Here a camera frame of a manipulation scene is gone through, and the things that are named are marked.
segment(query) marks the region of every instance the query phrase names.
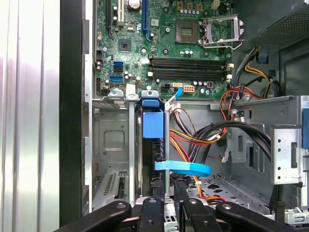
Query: green circuit board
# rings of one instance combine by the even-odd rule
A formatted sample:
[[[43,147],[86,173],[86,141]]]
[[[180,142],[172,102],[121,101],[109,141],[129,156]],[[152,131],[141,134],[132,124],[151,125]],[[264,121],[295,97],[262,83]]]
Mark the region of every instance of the green circuit board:
[[[148,75],[149,57],[155,58],[183,58],[195,60],[216,60],[231,61],[231,49],[205,49],[197,41],[203,36],[199,22],[203,18],[230,15],[232,8],[230,0],[220,1],[221,8],[213,10],[213,0],[148,0],[147,24],[148,31],[143,31],[142,3],[139,9],[134,10],[128,7],[130,0],[112,0],[111,7],[119,7],[119,2],[124,4],[124,20],[119,22],[119,11],[111,10],[112,17],[116,16],[110,29],[106,28],[108,0],[97,1],[97,94],[107,95],[114,87],[125,91],[126,84],[134,84],[136,93],[141,94],[142,90],[157,90],[162,98],[171,97],[175,93],[173,83],[181,83],[182,86],[194,86],[194,91],[185,92],[183,97],[190,98],[220,98],[226,91],[227,83],[223,80],[207,81],[198,79],[195,83],[192,79],[174,77],[173,79],[152,78]],[[197,33],[192,28],[182,26],[187,22],[197,27]],[[150,33],[154,37],[149,41]],[[177,42],[176,34],[189,35],[186,43]],[[231,21],[213,24],[212,36],[215,39],[229,39],[232,35]],[[123,71],[114,72],[113,62],[124,63]],[[110,76],[123,76],[123,80],[112,81]]]

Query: metal panel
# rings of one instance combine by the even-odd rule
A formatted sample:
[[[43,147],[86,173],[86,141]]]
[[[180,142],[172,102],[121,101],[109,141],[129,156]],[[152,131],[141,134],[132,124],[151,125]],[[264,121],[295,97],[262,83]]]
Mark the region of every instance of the metal panel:
[[[0,231],[59,227],[59,14],[57,0],[1,4]]]

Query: metal bracket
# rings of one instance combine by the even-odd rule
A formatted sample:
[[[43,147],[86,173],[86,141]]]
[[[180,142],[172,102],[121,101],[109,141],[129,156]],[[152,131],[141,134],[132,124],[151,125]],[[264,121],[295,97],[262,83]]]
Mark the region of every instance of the metal bracket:
[[[275,125],[271,129],[272,182],[305,183],[302,129],[297,126]]]
[[[223,22],[232,20],[234,23],[234,38],[232,39],[219,39],[218,41],[214,41],[212,37],[212,24],[214,22]],[[232,50],[235,50],[239,48],[242,45],[242,42],[244,40],[239,39],[242,33],[244,32],[244,29],[241,29],[240,27],[243,26],[244,23],[238,19],[238,15],[228,15],[228,16],[220,16],[220,17],[213,17],[213,18],[203,18],[202,27],[204,29],[204,36],[202,37],[203,41],[203,47],[204,48],[221,48],[221,47],[230,47]],[[231,42],[241,42],[240,45],[233,48],[232,46],[209,46],[211,44],[221,44],[221,43],[231,43]]]

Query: chip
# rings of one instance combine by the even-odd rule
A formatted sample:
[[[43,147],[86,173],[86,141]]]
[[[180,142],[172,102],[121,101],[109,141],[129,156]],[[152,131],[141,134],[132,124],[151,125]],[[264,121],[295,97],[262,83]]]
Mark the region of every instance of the chip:
[[[188,10],[193,10],[193,4],[192,3],[188,3],[187,4],[187,8],[188,8]]]
[[[118,51],[119,52],[131,52],[132,42],[129,39],[119,39]]]

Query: blue drive bracket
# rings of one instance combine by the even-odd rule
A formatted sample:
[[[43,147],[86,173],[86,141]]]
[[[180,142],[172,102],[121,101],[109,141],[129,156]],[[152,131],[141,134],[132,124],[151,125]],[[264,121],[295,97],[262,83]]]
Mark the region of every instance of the blue drive bracket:
[[[303,120],[303,148],[309,149],[309,108],[304,108]]]
[[[143,111],[143,138],[161,139],[164,137],[164,114],[159,108],[159,100],[144,99],[142,101],[143,108],[156,108],[157,112]]]

